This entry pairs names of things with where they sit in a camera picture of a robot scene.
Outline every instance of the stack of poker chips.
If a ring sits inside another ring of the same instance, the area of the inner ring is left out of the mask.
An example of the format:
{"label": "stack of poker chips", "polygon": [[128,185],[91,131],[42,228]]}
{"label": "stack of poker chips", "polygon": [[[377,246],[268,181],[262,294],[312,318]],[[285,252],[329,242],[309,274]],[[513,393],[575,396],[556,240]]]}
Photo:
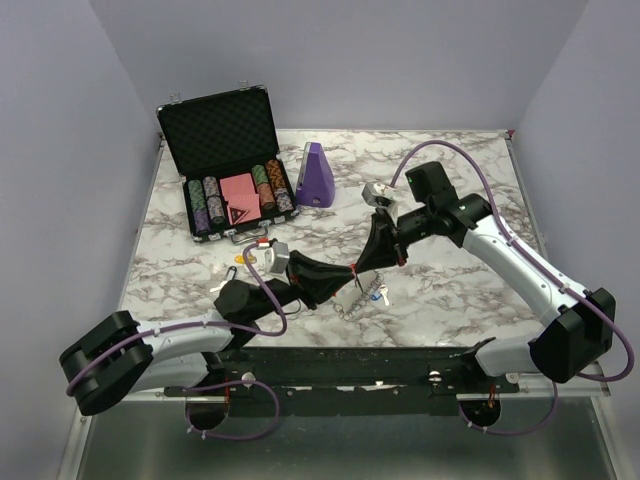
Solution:
{"label": "stack of poker chips", "polygon": [[260,197],[260,207],[262,207],[263,210],[271,210],[276,206],[276,200],[269,186],[267,171],[262,165],[256,165],[251,169],[251,175],[253,176],[253,181],[256,184],[256,189]]}
{"label": "stack of poker chips", "polygon": [[289,193],[287,191],[287,185],[284,181],[284,174],[280,169],[280,164],[275,159],[269,160],[266,167],[267,176],[269,177],[271,188],[273,188],[273,194],[276,197],[278,210],[280,210],[281,212],[293,210],[293,203],[291,202],[291,197],[289,196]]}
{"label": "stack of poker chips", "polygon": [[224,223],[224,208],[222,207],[222,199],[220,198],[220,189],[218,182],[214,177],[205,177],[202,180],[204,186],[204,194],[207,198],[207,208],[212,226]]}
{"label": "stack of poker chips", "polygon": [[190,180],[189,198],[191,199],[191,210],[193,211],[193,221],[196,224],[196,235],[200,235],[209,230],[209,216],[207,215],[207,205],[204,200],[202,183],[199,180]]}

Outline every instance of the key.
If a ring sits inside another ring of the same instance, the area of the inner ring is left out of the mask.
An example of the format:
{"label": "key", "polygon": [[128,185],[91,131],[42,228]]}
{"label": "key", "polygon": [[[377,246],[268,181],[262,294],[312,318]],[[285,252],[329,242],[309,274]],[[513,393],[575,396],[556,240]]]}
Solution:
{"label": "key", "polygon": [[220,282],[219,286],[213,287],[212,289],[210,289],[209,293],[216,293],[222,290],[222,287],[224,287],[227,283],[229,283],[229,281],[236,278],[236,273],[238,273],[238,269],[236,267],[229,267],[229,270],[227,270],[227,276],[225,277],[225,279],[222,282]]}
{"label": "key", "polygon": [[382,299],[384,300],[384,304],[388,307],[391,305],[391,302],[389,302],[389,299],[387,298],[387,294],[389,293],[389,289],[387,288],[386,285],[380,285],[380,288],[378,288],[378,293],[380,295],[382,295]]}

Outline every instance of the white wall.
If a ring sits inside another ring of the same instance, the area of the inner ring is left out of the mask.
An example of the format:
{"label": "white wall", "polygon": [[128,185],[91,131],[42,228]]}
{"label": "white wall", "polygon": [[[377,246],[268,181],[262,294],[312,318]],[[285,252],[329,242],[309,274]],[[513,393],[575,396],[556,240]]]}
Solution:
{"label": "white wall", "polygon": [[[591,0],[515,135],[551,260],[617,297],[616,321],[640,350],[640,2]],[[625,362],[619,342],[609,374]],[[638,373],[611,384],[640,472]]]}
{"label": "white wall", "polygon": [[116,308],[158,139],[86,0],[0,3],[0,476],[55,478],[58,356]]}
{"label": "white wall", "polygon": [[513,128],[587,0],[90,0],[150,114],[269,87],[280,127]]}

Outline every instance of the marble table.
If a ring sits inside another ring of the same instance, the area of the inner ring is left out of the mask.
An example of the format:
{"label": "marble table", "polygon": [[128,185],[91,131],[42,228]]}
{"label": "marble table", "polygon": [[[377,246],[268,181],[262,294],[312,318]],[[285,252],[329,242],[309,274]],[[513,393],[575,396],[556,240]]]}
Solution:
{"label": "marble table", "polygon": [[[440,138],[466,149],[480,164],[496,194],[501,214],[536,248],[536,239],[503,132],[357,132],[280,130],[281,157],[292,184],[303,148],[320,142],[336,180],[329,209],[301,207],[294,222],[269,235],[321,261],[350,264],[366,243],[371,207],[361,198],[365,182],[388,183],[403,156],[418,143]],[[213,309],[209,289],[223,280],[241,251],[229,239],[197,244],[187,226],[181,181],[164,147],[140,240],[124,295],[123,309],[138,319],[178,319]],[[443,162],[460,196],[481,192],[475,172],[444,147],[423,149],[411,165]],[[406,178],[399,181],[400,213],[416,208]],[[446,238],[429,238],[409,248],[409,262],[383,271],[392,305],[369,301],[349,319],[331,302],[292,315],[286,335],[256,337],[251,345],[440,346],[472,345],[486,337],[510,337],[541,330],[527,305],[493,271]],[[238,278],[250,275],[240,267]],[[279,328],[269,315],[261,328]]]}

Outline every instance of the poker chip case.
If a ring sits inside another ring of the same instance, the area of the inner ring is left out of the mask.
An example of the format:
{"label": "poker chip case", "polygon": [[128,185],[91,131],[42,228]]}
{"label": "poker chip case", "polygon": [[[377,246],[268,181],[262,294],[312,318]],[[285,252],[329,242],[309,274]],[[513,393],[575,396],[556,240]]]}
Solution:
{"label": "poker chip case", "polygon": [[[255,236],[266,236],[269,225],[292,220],[298,214],[295,192],[279,158],[264,86],[174,101],[158,107],[156,115],[182,178],[189,230],[195,242],[229,237],[240,243],[240,237],[247,238],[246,232],[253,230],[261,230]],[[277,167],[282,178],[272,178]],[[253,175],[256,195],[260,194],[259,218],[255,218],[255,210],[247,221],[237,213],[242,209],[233,208],[232,197],[228,200],[224,196],[224,185],[220,189],[221,180],[243,174]]]}

